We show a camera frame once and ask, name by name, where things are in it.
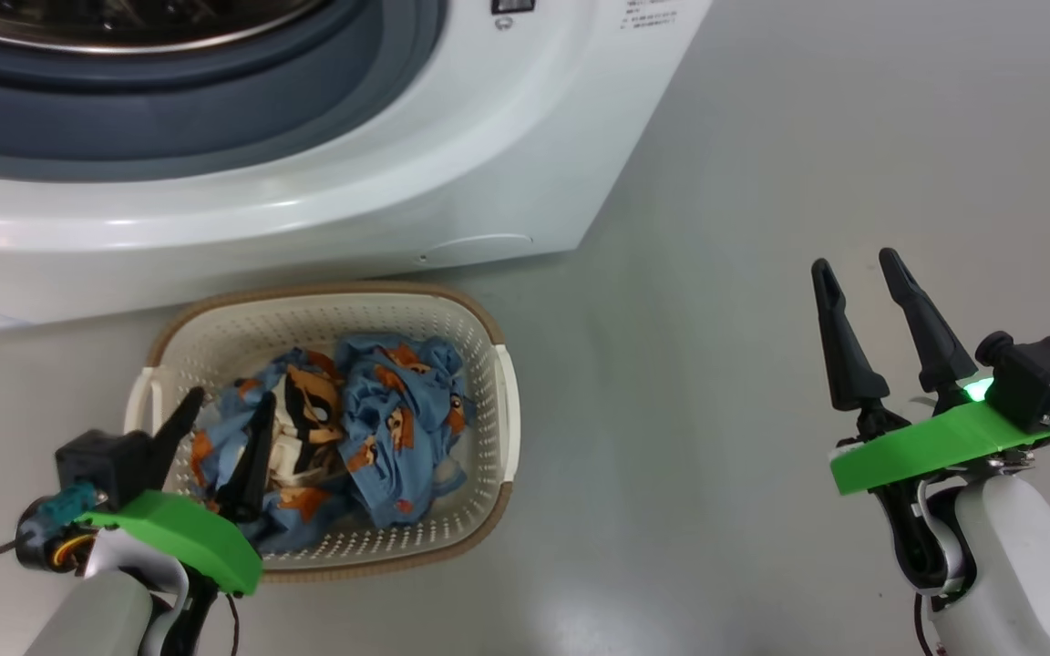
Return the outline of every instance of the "washing machine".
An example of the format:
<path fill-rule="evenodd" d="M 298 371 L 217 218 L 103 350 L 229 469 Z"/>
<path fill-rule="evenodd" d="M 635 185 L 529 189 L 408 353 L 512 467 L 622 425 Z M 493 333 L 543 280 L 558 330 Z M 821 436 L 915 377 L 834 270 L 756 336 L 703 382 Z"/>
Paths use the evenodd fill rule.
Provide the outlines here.
<path fill-rule="evenodd" d="M 0 0 L 0 329 L 575 248 L 710 3 Z"/>

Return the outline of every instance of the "green bracket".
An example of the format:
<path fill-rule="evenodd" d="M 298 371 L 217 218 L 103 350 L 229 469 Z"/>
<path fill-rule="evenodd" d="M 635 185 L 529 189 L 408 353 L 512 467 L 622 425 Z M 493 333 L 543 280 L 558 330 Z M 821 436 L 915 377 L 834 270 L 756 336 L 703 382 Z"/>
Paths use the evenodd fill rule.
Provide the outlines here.
<path fill-rule="evenodd" d="M 261 578 L 261 556 L 234 524 L 191 499 L 147 490 L 120 512 L 88 511 L 80 522 L 124 528 L 129 535 L 212 578 L 222 592 L 250 595 Z"/>
<path fill-rule="evenodd" d="M 843 452 L 830 469 L 842 494 L 858 493 L 1046 437 L 1026 435 L 985 402 L 967 403 Z"/>

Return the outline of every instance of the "white plastic basket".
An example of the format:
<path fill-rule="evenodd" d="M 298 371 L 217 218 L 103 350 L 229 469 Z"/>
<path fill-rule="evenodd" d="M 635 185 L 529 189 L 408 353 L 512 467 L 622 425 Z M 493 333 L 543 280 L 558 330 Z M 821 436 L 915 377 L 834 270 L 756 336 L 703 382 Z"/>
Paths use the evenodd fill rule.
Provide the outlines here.
<path fill-rule="evenodd" d="M 461 555 L 491 532 L 508 504 L 521 451 L 517 377 L 501 330 L 475 301 L 442 287 L 353 282 L 231 294 L 187 308 L 153 344 L 134 382 L 125 431 L 156 431 L 190 387 L 213 392 L 295 345 L 334 353 L 339 337 L 375 332 L 443 337 L 463 357 L 476 419 L 453 457 L 467 483 L 435 502 L 414 527 L 338 528 L 312 548 L 266 555 L 266 580 L 414 568 Z M 191 447 L 191 437 L 181 443 L 167 490 L 190 493 Z"/>

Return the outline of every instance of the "yellow wire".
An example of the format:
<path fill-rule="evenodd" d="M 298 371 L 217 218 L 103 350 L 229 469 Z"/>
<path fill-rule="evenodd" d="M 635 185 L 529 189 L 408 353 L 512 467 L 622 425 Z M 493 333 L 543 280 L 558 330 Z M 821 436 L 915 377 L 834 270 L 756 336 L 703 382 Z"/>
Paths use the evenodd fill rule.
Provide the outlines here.
<path fill-rule="evenodd" d="M 55 549 L 55 553 L 51 555 L 51 562 L 55 563 L 56 568 L 62 568 L 63 559 L 67 556 L 67 552 L 79 547 L 81 544 L 92 539 L 96 539 L 96 533 L 76 535 L 74 538 L 59 545 L 58 549 Z"/>

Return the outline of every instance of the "robotic arm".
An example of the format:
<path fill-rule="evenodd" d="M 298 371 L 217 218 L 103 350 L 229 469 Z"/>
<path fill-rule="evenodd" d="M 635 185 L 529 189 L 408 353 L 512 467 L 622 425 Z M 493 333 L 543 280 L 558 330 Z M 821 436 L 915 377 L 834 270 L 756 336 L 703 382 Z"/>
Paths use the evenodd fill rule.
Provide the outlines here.
<path fill-rule="evenodd" d="M 63 490 L 26 511 L 16 555 L 30 569 L 78 570 L 84 583 L 26 656 L 187 656 L 217 594 L 232 610 L 257 589 L 261 556 L 237 524 L 261 511 L 275 400 L 266 395 L 247 425 L 245 456 L 212 509 L 160 491 L 203 402 L 200 387 L 189 392 L 154 437 L 88 431 L 55 453 Z"/>
<path fill-rule="evenodd" d="M 899 254 L 884 249 L 880 261 L 907 316 L 922 389 L 938 400 L 916 425 L 882 406 L 886 379 L 854 335 L 828 262 L 814 262 L 833 407 L 859 411 L 858 436 L 831 458 L 833 478 L 842 494 L 878 499 L 897 563 L 929 604 L 947 655 L 1050 656 L 1050 507 L 1016 477 L 1050 444 L 1050 337 L 988 336 L 975 357 L 994 366 L 994 382 L 971 399 L 959 381 L 976 373 L 974 362 Z M 952 481 L 962 485 L 945 487 Z"/>

